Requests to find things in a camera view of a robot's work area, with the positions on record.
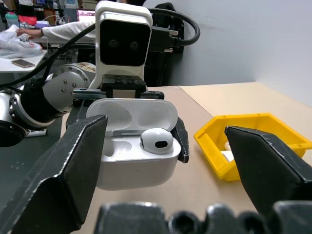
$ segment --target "smartphone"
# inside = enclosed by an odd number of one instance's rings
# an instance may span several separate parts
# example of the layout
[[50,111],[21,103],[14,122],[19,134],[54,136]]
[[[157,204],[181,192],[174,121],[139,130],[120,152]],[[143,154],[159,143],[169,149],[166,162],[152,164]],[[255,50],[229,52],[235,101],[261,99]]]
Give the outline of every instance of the smartphone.
[[22,67],[22,68],[27,68],[27,67],[33,67],[35,66],[33,63],[31,62],[27,62],[23,59],[18,59],[18,60],[13,60],[12,63],[16,66]]

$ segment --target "person's hand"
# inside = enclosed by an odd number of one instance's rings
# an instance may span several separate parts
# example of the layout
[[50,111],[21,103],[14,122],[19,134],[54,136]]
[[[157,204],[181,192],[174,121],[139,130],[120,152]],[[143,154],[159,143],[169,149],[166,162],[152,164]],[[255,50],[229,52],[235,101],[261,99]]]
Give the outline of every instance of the person's hand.
[[42,33],[39,29],[25,29],[25,28],[20,28],[16,30],[16,35],[19,37],[22,34],[28,34],[29,39],[36,39],[36,38],[42,38]]

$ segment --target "monitor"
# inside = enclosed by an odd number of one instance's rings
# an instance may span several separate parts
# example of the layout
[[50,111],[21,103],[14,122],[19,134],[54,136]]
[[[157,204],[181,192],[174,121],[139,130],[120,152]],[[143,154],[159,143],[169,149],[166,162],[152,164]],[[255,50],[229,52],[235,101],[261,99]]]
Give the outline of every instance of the monitor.
[[77,21],[78,22],[95,22],[96,12],[95,10],[77,9]]

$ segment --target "white plastic bag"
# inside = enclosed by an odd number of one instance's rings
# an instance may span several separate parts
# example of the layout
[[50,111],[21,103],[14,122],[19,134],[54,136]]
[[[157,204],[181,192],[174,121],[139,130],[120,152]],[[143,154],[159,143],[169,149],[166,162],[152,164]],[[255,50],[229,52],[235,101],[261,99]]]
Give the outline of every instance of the white plastic bag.
[[0,33],[0,58],[30,58],[42,53],[42,47],[29,41],[26,35],[16,36],[18,27],[12,25]]

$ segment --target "airpods case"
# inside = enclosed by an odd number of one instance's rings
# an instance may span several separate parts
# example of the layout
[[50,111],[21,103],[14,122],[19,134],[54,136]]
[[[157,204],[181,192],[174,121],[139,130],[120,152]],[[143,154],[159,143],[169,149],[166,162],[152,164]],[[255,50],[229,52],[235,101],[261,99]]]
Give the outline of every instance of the airpods case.
[[97,187],[124,190],[152,187],[166,182],[173,174],[181,146],[156,155],[140,146],[141,134],[151,128],[171,131],[177,123],[177,110],[159,99],[105,98],[93,102],[86,117],[107,115],[102,162]]

